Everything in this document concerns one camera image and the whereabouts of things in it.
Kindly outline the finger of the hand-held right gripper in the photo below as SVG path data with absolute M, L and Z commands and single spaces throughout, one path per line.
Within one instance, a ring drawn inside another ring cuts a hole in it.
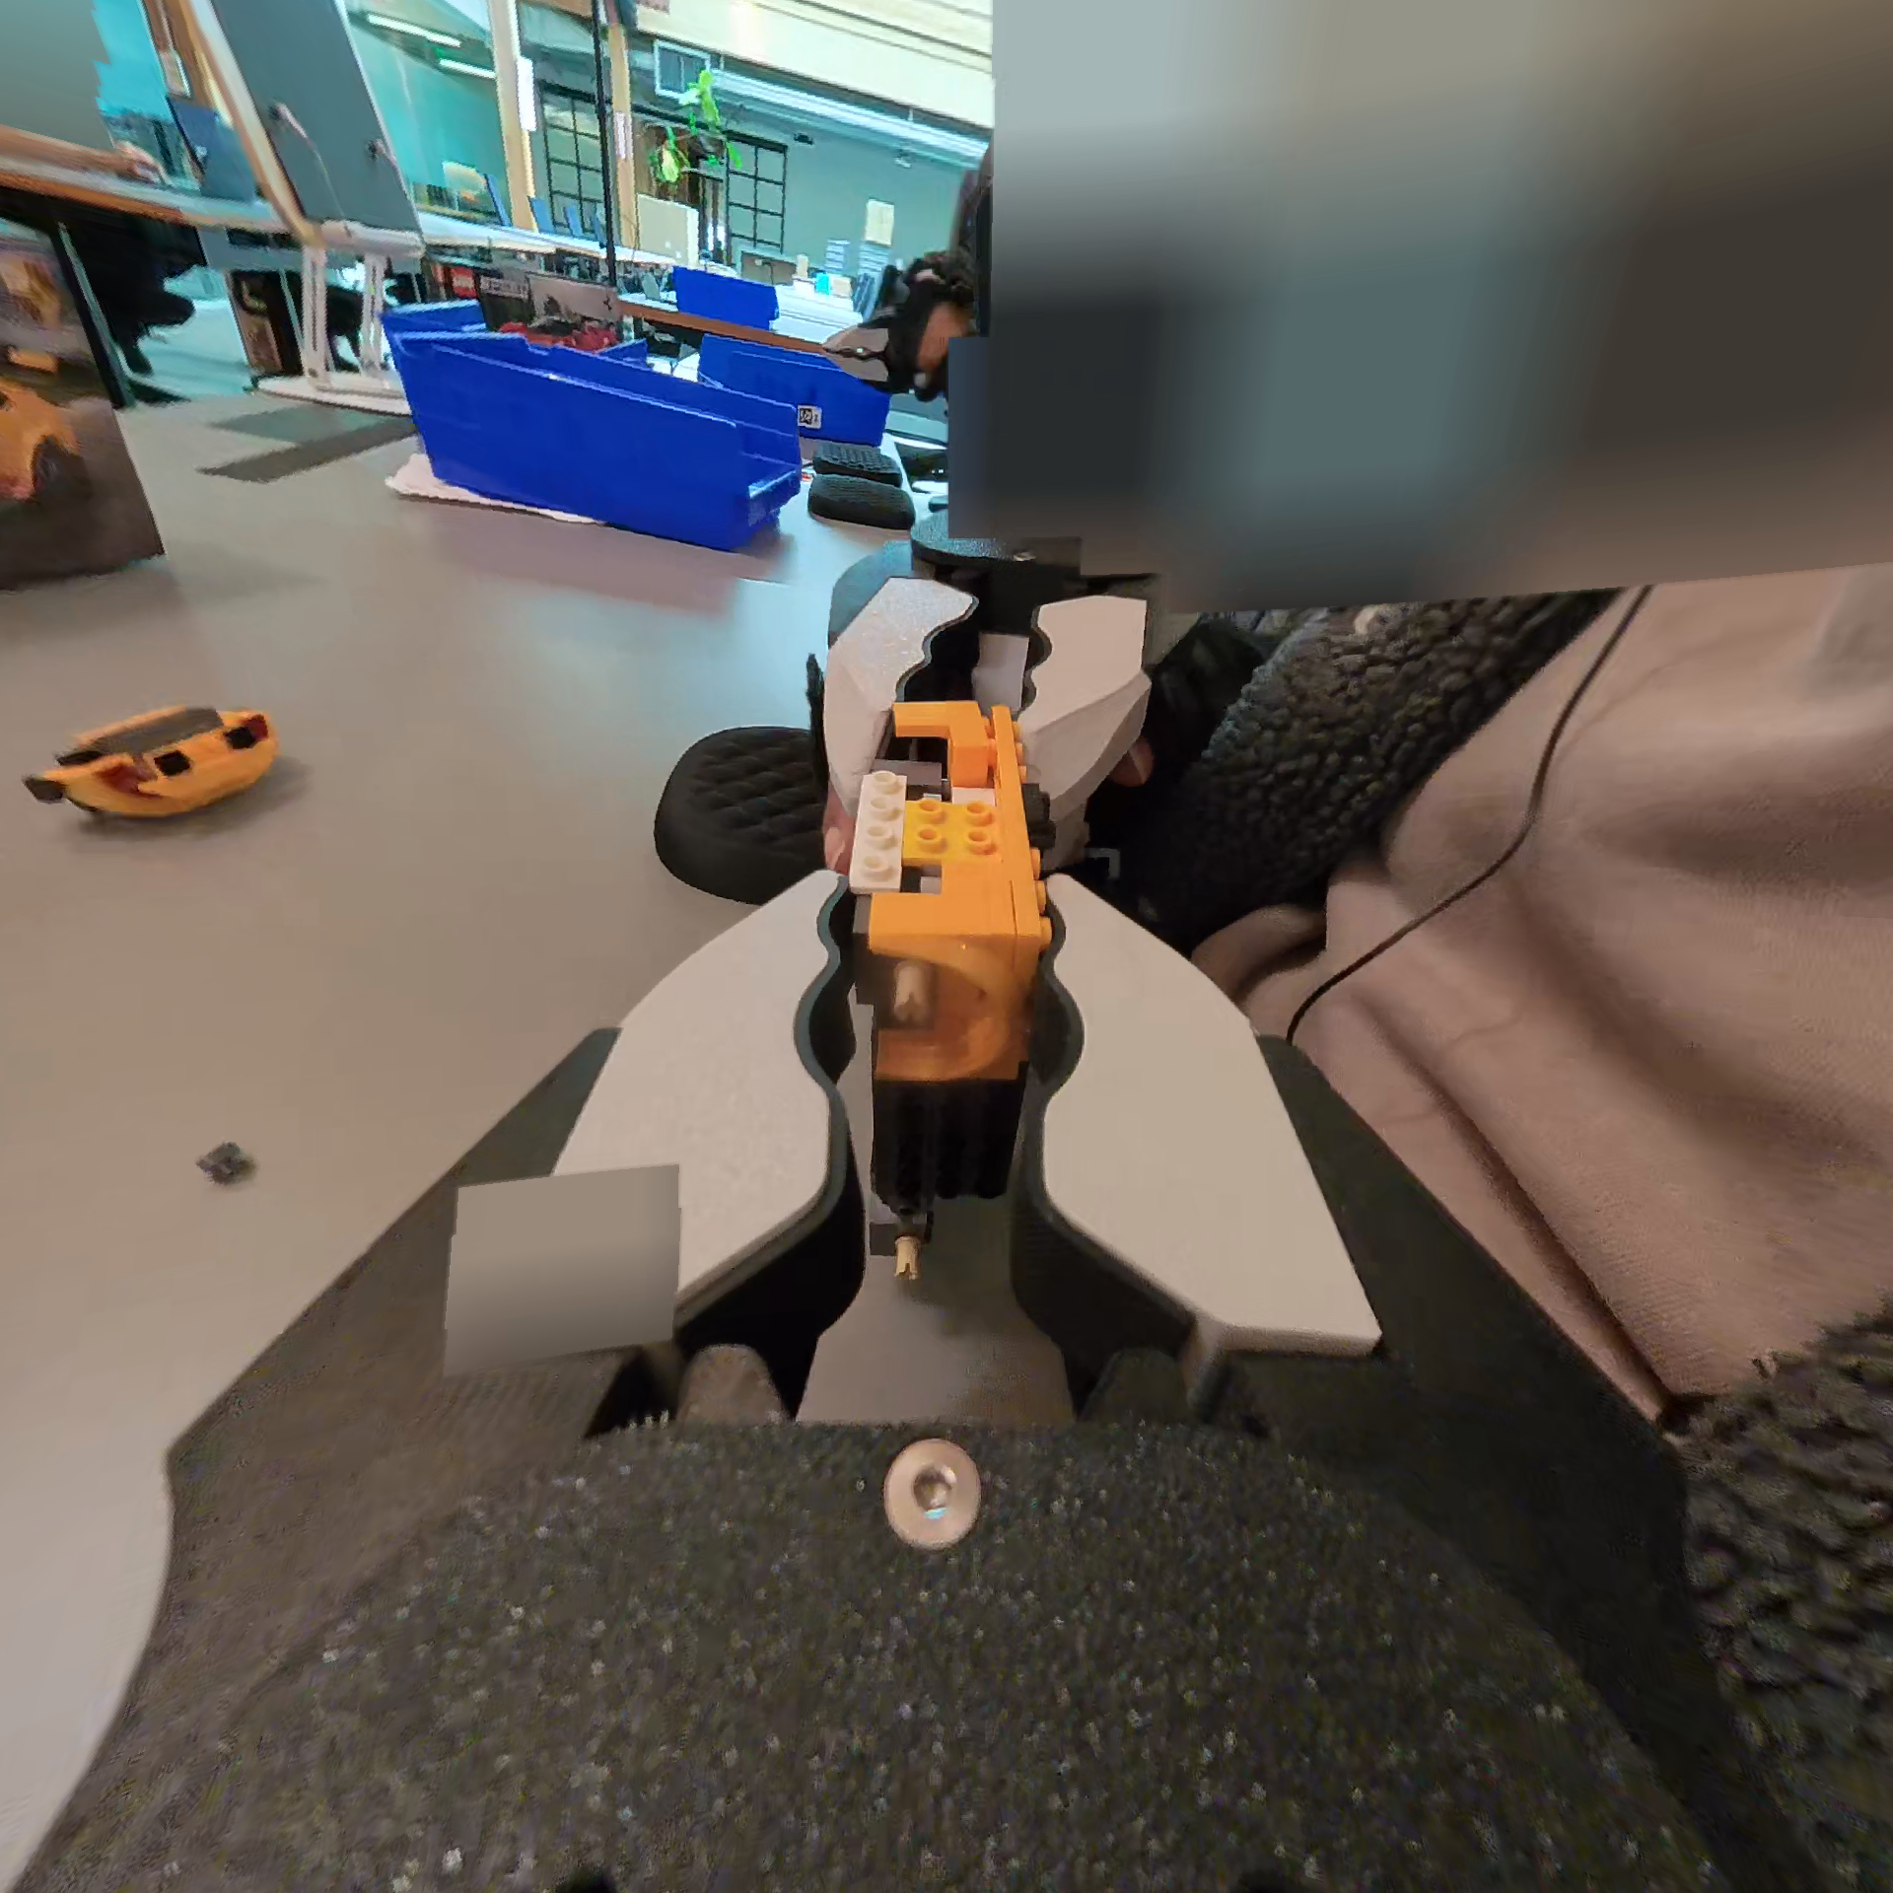
M 911 676 L 941 633 L 967 624 L 975 596 L 938 578 L 890 577 L 832 641 L 817 668 L 817 775 L 825 788 L 823 861 L 842 877 L 899 877 L 883 744 Z
M 1032 617 L 1036 658 L 1017 722 L 1029 778 L 1059 824 L 1081 815 L 1142 734 L 1145 633 L 1147 601 L 1111 592 L 1049 601 Z

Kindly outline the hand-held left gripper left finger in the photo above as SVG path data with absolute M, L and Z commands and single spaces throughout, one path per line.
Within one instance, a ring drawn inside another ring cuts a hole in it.
M 655 982 L 559 1153 L 559 1175 L 675 1171 L 680 1317 L 808 1242 L 844 1189 L 844 1106 L 815 1047 L 844 896 L 821 868 Z

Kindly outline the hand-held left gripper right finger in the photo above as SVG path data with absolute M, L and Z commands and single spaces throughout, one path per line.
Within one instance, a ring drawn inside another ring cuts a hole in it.
M 1048 886 L 1014 1290 L 1067 1360 L 1360 1359 L 1354 1260 L 1249 1018 L 1080 886 Z

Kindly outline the orange black lego car chassis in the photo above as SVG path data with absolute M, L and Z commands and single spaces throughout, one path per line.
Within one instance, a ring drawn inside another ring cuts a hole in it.
M 1000 1199 L 1054 938 L 1049 807 L 1004 704 L 899 700 L 844 866 L 866 1028 L 867 1252 L 924 1270 L 939 1206 Z

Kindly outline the orange lego car body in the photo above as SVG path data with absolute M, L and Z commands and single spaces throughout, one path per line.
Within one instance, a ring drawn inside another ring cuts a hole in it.
M 74 737 L 23 784 L 40 804 L 164 820 L 248 792 L 274 762 L 276 721 L 258 707 L 164 704 Z

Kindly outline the lego box with car picture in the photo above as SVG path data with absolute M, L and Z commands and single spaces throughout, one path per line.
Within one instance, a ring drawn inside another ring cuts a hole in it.
M 1 364 L 63 374 L 96 360 L 52 233 L 1 220 Z
M 102 391 L 1 380 L 1 591 L 164 556 L 116 409 Z

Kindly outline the large blue storage bin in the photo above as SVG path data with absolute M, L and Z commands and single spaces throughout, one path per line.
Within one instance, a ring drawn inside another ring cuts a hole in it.
M 800 494 L 791 404 L 493 331 L 474 301 L 391 313 L 386 337 L 439 487 L 711 551 Z

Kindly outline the beige hoodie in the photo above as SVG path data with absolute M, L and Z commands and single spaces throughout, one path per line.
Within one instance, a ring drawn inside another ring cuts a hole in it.
M 1889 1299 L 1889 566 L 1619 592 L 1195 949 L 1656 1417 Z

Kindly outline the white paper sheet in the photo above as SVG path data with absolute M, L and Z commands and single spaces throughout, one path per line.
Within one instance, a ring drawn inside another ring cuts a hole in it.
M 507 512 L 507 514 L 530 514 L 539 519 L 549 519 L 560 525 L 576 525 L 576 526 L 596 526 L 599 521 L 591 519 L 588 514 L 579 512 L 560 512 L 540 505 L 522 505 L 511 499 L 490 497 L 487 494 L 478 494 L 474 488 L 453 485 L 448 480 L 439 480 L 434 476 L 432 462 L 425 453 L 412 453 L 406 464 L 400 464 L 386 485 L 389 490 L 398 494 L 407 499 L 419 499 L 427 505 L 454 505 L 463 508 L 487 508 L 487 512 Z

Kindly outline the green potted plant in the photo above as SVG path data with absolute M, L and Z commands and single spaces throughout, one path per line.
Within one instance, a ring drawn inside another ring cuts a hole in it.
M 653 121 L 648 151 L 653 183 L 677 187 L 685 176 L 717 176 L 728 183 L 751 169 L 725 125 L 717 79 L 710 63 L 698 63 L 672 98 L 677 115 Z

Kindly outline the dark leaning board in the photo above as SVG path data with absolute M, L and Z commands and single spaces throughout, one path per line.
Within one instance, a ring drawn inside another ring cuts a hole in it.
M 419 256 L 419 217 L 342 6 L 206 1 L 193 20 L 253 174 L 296 240 Z

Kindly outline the white table frame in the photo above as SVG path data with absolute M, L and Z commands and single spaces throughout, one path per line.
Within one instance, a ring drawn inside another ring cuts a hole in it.
M 406 416 L 410 404 L 387 355 L 386 283 L 389 266 L 423 262 L 422 236 L 353 220 L 305 223 L 299 236 L 299 374 L 276 377 L 266 389 L 327 408 Z M 336 366 L 329 345 L 327 271 L 336 254 L 362 262 L 362 346 L 356 369 Z

